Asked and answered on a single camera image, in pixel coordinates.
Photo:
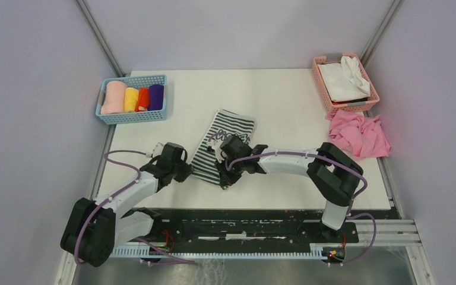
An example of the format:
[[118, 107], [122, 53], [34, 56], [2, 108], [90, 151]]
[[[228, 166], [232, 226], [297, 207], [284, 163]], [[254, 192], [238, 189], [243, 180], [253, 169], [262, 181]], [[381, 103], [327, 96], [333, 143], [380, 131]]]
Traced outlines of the green white striped towel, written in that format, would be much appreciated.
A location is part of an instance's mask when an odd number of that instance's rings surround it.
[[257, 122], [254, 118], [220, 109], [216, 112], [204, 138], [197, 147], [191, 160], [193, 177], [220, 186], [220, 174], [216, 164], [222, 161], [221, 143], [231, 135], [238, 136], [243, 142], [250, 142]]

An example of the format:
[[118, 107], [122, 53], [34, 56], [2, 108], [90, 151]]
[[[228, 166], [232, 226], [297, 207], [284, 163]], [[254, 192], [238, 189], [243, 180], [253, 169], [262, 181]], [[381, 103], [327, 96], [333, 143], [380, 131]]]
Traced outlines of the purple towel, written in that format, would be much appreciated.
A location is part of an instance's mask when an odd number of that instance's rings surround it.
[[164, 102], [164, 86], [154, 84], [149, 86], [149, 105], [148, 111], [162, 110]]

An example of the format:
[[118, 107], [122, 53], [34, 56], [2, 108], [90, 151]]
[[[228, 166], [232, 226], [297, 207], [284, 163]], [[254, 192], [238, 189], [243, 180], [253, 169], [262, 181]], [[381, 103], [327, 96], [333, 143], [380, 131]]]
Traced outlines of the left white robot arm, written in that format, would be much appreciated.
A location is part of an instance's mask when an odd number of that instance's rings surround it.
[[97, 199], [75, 202], [60, 247], [72, 254], [78, 265], [99, 267], [117, 246], [140, 237], [150, 242], [161, 238], [163, 226], [156, 221], [159, 214], [134, 207], [172, 181], [184, 182], [192, 168], [181, 145], [157, 144], [155, 151], [147, 164], [131, 167], [135, 175], [121, 188]]

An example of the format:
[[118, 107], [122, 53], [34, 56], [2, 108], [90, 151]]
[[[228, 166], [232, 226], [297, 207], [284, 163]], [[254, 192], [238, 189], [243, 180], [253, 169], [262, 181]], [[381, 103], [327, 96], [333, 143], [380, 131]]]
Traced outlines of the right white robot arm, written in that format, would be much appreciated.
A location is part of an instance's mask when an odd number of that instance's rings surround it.
[[244, 173], [309, 178], [326, 200], [319, 223], [319, 235], [326, 242], [335, 242], [343, 235], [353, 201], [368, 185], [363, 169], [329, 142], [317, 149], [279, 150], [265, 144], [251, 147], [237, 135], [229, 135], [224, 141], [209, 141], [208, 149], [216, 156], [223, 188], [235, 184]]

